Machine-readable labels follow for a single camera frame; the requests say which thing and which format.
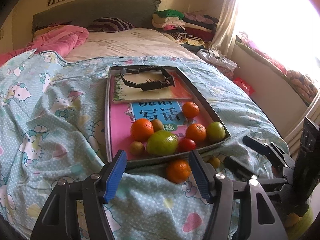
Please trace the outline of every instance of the plastic bag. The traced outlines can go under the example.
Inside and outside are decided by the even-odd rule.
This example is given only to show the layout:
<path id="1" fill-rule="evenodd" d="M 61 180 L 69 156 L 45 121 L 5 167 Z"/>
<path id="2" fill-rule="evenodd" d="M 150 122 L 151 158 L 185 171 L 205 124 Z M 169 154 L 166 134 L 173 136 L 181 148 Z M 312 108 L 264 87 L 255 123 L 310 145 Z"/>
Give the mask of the plastic bag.
<path id="1" fill-rule="evenodd" d="M 237 64 L 227 59 L 217 49 L 211 48 L 210 50 L 201 49 L 197 52 L 197 56 L 203 59 L 205 62 L 211 63 L 216 66 L 227 68 L 228 70 L 234 71 Z"/>
<path id="2" fill-rule="evenodd" d="M 246 81 L 242 80 L 239 77 L 234 79 L 233 83 L 240 87 L 248 96 L 252 95 L 252 93 L 254 92 L 252 86 L 250 86 Z"/>

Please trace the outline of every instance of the windowsill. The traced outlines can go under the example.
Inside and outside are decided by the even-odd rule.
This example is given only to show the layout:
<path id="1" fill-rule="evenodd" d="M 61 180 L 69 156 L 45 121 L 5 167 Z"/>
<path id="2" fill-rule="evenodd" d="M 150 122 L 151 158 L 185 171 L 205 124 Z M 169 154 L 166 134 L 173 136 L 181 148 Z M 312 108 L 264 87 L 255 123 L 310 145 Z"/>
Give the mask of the windowsill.
<path id="1" fill-rule="evenodd" d="M 303 96 L 299 93 L 299 91 L 295 88 L 295 86 L 290 83 L 289 78 L 287 78 L 287 76 L 282 71 L 280 71 L 275 65 L 273 65 L 270 61 L 268 61 L 267 59 L 265 59 L 264 57 L 262 57 L 261 55 L 259 55 L 255 51 L 253 51 L 252 49 L 250 49 L 248 46 L 246 46 L 238 41 L 236 41 L 236 45 L 239 46 L 242 50 L 244 50 L 247 54 L 249 54 L 251 57 L 253 57 L 258 62 L 262 63 L 263 65 L 268 66 L 274 73 L 276 73 L 278 76 L 280 76 L 284 81 L 286 81 L 288 83 L 288 85 L 291 86 L 291 88 L 299 95 L 299 97 L 303 100 L 303 102 L 306 104 L 306 106 L 310 105 L 310 103 L 307 102 L 303 98 Z"/>

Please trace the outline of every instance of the light blue bedsheet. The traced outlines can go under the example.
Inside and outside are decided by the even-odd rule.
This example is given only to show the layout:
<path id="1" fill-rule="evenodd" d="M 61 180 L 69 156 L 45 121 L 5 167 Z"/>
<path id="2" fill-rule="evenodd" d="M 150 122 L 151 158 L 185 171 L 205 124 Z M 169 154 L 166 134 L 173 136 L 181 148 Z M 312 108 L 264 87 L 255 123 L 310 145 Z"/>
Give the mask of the light blue bedsheet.
<path id="1" fill-rule="evenodd" d="M 110 66 L 167 65 L 182 70 L 209 101 L 232 138 L 204 155 L 234 155 L 269 177 L 270 164 L 242 143 L 244 135 L 288 147 L 263 112 L 213 66 L 170 57 L 103 57 L 67 63 L 55 52 L 20 54 L 0 68 L 0 213 L 29 238 L 60 178 L 84 180 L 103 166 L 104 104 Z M 105 207 L 116 239 L 201 239 L 212 205 L 193 177 L 175 185 L 162 166 L 125 173 Z M 231 231 L 236 228 L 235 202 Z M 81 236 L 88 239 L 82 203 Z"/>

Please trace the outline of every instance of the stack of folded clothes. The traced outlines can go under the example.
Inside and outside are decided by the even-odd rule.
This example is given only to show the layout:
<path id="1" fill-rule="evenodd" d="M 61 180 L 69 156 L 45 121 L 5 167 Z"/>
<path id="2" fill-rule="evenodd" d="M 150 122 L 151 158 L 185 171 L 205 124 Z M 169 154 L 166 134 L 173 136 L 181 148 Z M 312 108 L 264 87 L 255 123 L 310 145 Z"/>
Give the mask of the stack of folded clothes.
<path id="1" fill-rule="evenodd" d="M 217 28 L 218 19 L 208 15 L 206 17 L 209 18 L 169 9 L 153 14 L 152 25 L 169 39 L 196 54 L 200 49 L 209 48 Z"/>
<path id="2" fill-rule="evenodd" d="M 183 22 L 183 13 L 176 10 L 157 11 L 152 15 L 152 25 L 158 31 L 168 34 L 176 41 L 184 40 L 187 33 Z"/>

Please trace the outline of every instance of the green clothing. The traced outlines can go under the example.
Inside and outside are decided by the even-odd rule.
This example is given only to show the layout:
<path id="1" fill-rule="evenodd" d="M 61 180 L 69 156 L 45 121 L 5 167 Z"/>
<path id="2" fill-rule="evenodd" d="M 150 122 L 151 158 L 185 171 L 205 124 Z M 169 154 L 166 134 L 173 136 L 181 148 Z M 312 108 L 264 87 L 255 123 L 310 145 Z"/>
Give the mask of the green clothing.
<path id="1" fill-rule="evenodd" d="M 157 11 L 156 14 L 161 18 L 167 18 L 167 17 L 179 17 L 179 19 L 184 18 L 184 14 L 176 11 L 176 10 L 164 10 L 164 11 Z"/>

